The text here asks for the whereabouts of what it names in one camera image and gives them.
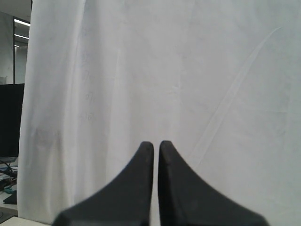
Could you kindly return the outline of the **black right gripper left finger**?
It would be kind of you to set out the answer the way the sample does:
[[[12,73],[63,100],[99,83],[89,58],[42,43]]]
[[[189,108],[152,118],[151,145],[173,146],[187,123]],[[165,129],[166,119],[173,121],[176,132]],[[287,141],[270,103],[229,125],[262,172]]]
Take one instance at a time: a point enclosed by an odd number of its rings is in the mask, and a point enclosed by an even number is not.
[[[141,142],[128,165],[103,189],[62,211],[54,226],[148,226],[154,147]]]

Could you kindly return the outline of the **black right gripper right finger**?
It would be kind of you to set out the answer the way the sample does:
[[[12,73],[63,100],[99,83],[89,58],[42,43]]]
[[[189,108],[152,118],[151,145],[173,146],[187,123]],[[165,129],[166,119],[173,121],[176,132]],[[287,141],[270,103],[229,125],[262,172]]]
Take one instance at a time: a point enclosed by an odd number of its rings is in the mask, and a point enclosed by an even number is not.
[[[158,159],[158,202],[163,226],[267,226],[267,220],[221,194],[199,177],[171,141]]]

